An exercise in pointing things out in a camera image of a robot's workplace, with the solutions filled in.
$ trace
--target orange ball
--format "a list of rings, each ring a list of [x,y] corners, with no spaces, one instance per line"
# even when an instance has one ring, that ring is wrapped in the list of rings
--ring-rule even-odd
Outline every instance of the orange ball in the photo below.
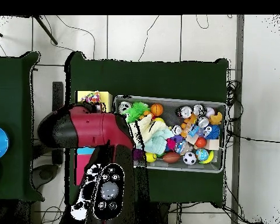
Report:
[[[207,143],[207,140],[205,140],[205,138],[203,137],[199,137],[195,143],[195,145],[198,147],[198,148],[203,148]]]
[[[160,116],[163,113],[163,106],[159,103],[152,104],[150,112],[155,116]]]

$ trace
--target pink object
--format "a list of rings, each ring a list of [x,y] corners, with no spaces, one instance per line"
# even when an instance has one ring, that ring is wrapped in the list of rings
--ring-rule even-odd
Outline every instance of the pink object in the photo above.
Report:
[[[91,155],[77,155],[77,166],[76,166],[76,186],[79,186],[82,182],[84,175],[84,168],[89,163]]]
[[[170,150],[173,150],[175,148],[175,144],[176,144],[176,142],[174,142],[172,139],[170,139],[170,138],[167,139],[167,147]]]

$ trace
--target white ball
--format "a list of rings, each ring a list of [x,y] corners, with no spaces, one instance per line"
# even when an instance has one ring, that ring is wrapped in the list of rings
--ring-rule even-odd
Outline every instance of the white ball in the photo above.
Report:
[[[215,115],[215,110],[211,107],[206,108],[206,118],[210,118],[211,115]]]
[[[184,163],[187,165],[194,165],[197,161],[197,158],[194,153],[187,152],[183,156]]]

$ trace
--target plastic bin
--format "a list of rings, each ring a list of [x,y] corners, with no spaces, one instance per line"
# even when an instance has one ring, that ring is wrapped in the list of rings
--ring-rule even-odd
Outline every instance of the plastic bin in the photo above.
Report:
[[[168,164],[162,159],[157,159],[153,163],[147,163],[148,169],[160,169],[160,170],[174,170],[174,171],[185,171],[185,172],[203,172],[203,173],[219,173],[223,170],[225,165],[225,142],[226,142],[226,109],[227,105],[225,103],[217,103],[210,101],[195,101],[195,100],[176,100],[176,99],[164,99],[164,98],[152,98],[152,97],[141,97],[141,96],[116,96],[113,101],[113,110],[115,113],[118,112],[118,106],[121,102],[143,102],[151,106],[153,103],[160,103],[164,110],[163,114],[160,116],[164,119],[167,126],[181,125],[183,123],[183,118],[178,118],[175,114],[176,108],[180,106],[190,106],[193,107],[196,104],[203,104],[208,107],[219,111],[223,115],[223,119],[220,125],[220,149],[214,151],[214,158],[211,163],[200,164],[196,163],[194,165],[188,166],[183,162],[183,157],[176,163]],[[144,166],[143,161],[134,161],[135,166]]]

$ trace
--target green cloth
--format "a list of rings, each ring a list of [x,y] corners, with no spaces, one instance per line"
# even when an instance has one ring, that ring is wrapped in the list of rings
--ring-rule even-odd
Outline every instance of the green cloth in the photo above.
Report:
[[[42,201],[30,184],[32,160],[32,105],[30,76],[40,54],[0,57],[0,128],[9,137],[9,149],[0,158],[0,199]]]
[[[85,60],[81,52],[67,59],[66,96],[75,102],[77,90],[108,91],[117,95],[226,102],[228,61],[126,62]],[[74,186],[74,149],[69,163],[69,203]],[[223,171],[201,173],[149,169],[150,200],[161,202],[215,202],[222,205]]]

